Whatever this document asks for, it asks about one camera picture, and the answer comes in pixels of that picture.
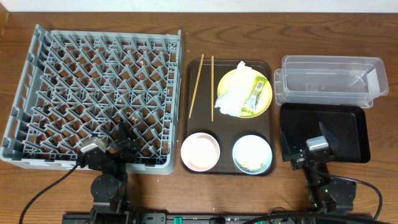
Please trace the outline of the wooden chopstick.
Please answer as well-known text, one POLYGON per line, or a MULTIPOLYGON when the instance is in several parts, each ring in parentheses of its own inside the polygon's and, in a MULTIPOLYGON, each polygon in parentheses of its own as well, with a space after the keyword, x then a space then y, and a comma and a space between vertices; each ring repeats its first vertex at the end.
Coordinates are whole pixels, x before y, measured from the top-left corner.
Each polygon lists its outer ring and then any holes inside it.
POLYGON ((204 58, 205 58, 205 54, 202 54, 201 55, 201 59, 200 59, 200 64, 199 64, 199 67, 198 67, 197 79, 196 79, 196 82, 195 82, 195 88, 194 88, 194 91, 193 91, 192 102, 191 102, 191 105, 190 105, 190 111, 189 111, 188 118, 192 117, 193 107, 194 107, 194 104, 195 104, 195 98, 196 98, 196 95, 197 95, 198 84, 199 84, 199 81, 200 81, 201 70, 202 70, 204 58))

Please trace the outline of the light blue bowl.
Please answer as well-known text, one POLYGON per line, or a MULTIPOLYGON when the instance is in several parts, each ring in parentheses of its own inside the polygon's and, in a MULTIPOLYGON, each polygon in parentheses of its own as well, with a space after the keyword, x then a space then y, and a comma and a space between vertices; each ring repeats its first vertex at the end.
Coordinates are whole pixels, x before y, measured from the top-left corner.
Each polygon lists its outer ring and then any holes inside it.
POLYGON ((235 166, 245 174, 260 175, 271 168, 273 153, 269 143, 258 135, 245 135, 233 146, 235 166))

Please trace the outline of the green snack wrapper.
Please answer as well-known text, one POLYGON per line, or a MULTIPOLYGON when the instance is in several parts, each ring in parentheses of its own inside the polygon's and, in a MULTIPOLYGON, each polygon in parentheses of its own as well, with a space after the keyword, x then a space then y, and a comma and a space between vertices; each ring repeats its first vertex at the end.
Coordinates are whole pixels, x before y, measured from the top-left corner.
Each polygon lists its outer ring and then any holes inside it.
POLYGON ((255 77, 251 92, 247 100, 243 104, 242 112, 247 112, 250 114, 255 113, 257 104, 261 97, 262 90, 267 82, 268 80, 265 77, 260 77, 260 76, 255 77))

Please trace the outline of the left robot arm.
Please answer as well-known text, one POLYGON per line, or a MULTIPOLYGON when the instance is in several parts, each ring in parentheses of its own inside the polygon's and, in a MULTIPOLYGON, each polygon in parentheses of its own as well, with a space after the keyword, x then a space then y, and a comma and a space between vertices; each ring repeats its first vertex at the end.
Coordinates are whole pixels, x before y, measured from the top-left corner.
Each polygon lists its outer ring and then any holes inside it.
POLYGON ((139 150, 138 140, 133 138, 124 123, 118 125, 118 138, 113 142, 112 151, 97 137, 81 145, 76 163, 81 168, 101 172, 91 185, 93 208, 90 223, 133 222, 126 164, 135 161, 139 150))

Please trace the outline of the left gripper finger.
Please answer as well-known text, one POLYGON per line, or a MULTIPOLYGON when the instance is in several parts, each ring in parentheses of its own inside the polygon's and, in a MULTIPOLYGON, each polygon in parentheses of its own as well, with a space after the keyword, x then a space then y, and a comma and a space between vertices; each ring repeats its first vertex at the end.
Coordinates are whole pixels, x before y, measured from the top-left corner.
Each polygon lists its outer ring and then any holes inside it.
POLYGON ((107 151, 110 154, 115 154, 121 151, 122 149, 123 149, 123 144, 120 142, 120 140, 117 139, 109 144, 107 151))
POLYGON ((117 145, 121 148, 139 148, 140 146, 123 122, 119 123, 117 145))

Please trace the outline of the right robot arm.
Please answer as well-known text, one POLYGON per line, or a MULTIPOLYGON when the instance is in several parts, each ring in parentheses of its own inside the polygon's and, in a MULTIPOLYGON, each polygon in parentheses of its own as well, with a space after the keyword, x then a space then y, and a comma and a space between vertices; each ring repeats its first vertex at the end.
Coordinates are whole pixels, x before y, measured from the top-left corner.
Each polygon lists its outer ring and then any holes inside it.
POLYGON ((331 176, 326 163, 335 159, 338 140, 322 123, 319 128, 322 135, 306 140, 305 147, 297 152, 289 148, 282 133, 282 160, 290 162, 293 170, 303 170, 306 189, 316 212, 345 214, 353 210, 356 183, 331 176))

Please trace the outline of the pink bowl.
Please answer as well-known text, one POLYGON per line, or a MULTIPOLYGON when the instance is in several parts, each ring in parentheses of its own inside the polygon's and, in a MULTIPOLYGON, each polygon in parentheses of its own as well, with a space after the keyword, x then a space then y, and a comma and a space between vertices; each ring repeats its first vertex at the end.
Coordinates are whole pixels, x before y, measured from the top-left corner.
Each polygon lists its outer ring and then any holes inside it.
POLYGON ((217 164, 220 145, 210 134, 194 133, 183 141, 180 153, 183 164, 189 170, 205 172, 217 164))

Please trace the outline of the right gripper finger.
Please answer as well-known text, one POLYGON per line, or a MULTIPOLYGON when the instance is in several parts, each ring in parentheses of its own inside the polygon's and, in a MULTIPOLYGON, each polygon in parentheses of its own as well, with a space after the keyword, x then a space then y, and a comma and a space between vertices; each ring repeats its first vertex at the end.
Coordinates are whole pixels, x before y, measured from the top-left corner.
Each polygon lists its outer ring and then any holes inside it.
POLYGON ((282 157, 292 157, 295 154, 294 145, 291 144, 282 129, 280 130, 280 135, 282 141, 282 157))
POLYGON ((319 122, 319 127, 323 137, 329 143, 329 146, 338 146, 338 139, 335 138, 329 130, 327 130, 326 126, 321 121, 319 122))

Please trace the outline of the white napkin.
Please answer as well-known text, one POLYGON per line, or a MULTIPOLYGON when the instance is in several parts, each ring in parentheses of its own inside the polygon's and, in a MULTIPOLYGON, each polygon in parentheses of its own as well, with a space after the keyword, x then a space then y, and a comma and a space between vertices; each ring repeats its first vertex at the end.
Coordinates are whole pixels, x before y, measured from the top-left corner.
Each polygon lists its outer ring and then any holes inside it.
POLYGON ((227 91, 217 98, 215 108, 219 108, 222 114, 239 117, 243 104, 251 92, 255 77, 256 71, 240 61, 227 91))

